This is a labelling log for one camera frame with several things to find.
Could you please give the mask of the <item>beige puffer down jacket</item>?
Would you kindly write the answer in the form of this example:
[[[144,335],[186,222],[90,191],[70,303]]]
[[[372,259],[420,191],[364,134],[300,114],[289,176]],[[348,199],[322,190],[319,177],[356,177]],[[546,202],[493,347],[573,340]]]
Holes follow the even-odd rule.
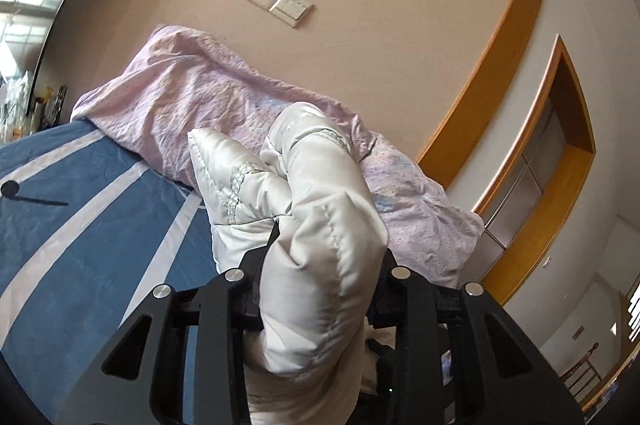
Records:
[[[388,232],[348,138],[309,103],[285,107],[259,153],[213,129],[189,152],[219,271],[251,249],[264,327],[245,336],[256,424],[343,424],[364,370],[364,317]]]

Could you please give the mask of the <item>pink floral pillow near door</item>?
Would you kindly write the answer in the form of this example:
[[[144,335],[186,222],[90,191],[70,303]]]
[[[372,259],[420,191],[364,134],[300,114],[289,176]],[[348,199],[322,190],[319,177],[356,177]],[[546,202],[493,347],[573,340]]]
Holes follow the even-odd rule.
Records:
[[[484,232],[480,216],[450,202],[444,188],[382,134],[360,160],[396,263],[428,281],[458,285],[460,273]]]

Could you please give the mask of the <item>frosted glass sliding door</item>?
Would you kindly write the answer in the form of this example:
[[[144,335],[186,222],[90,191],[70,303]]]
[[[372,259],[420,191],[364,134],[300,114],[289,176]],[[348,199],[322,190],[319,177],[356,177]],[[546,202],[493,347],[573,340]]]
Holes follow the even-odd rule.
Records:
[[[547,189],[565,146],[559,117],[549,100],[523,153],[482,218],[485,231],[459,275],[459,286],[478,282],[514,241]]]

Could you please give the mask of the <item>blue white striped bed sheet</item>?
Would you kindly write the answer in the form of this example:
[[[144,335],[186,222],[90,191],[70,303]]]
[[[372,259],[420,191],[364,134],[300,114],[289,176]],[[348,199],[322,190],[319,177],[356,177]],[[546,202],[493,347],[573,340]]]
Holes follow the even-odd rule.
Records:
[[[48,419],[155,286],[216,273],[204,204],[81,120],[2,146],[1,351]]]

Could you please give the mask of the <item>dark wooden chair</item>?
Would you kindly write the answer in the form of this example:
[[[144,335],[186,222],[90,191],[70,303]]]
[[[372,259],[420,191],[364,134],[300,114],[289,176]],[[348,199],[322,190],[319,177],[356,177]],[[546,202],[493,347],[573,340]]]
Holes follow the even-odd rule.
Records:
[[[599,343],[596,341],[572,367],[561,375],[561,381],[576,401],[582,401],[585,395],[602,381],[602,376],[591,363],[591,357],[598,348]]]

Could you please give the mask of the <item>white wall light switch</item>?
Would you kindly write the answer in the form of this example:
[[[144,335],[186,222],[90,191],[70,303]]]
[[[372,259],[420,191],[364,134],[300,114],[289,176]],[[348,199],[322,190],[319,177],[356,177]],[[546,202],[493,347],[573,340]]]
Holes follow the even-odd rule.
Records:
[[[309,0],[277,0],[269,12],[288,26],[296,27],[313,7]]]

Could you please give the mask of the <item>pink floral pillow near wall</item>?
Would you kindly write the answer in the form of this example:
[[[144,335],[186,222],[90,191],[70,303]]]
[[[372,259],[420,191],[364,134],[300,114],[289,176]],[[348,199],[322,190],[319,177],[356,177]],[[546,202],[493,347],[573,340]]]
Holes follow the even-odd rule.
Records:
[[[213,128],[258,153],[295,102],[336,122],[358,158],[371,150],[372,132],[340,101],[262,75],[211,34],[179,25],[154,29],[126,70],[83,94],[70,117],[90,120],[167,179],[195,186],[189,131]]]

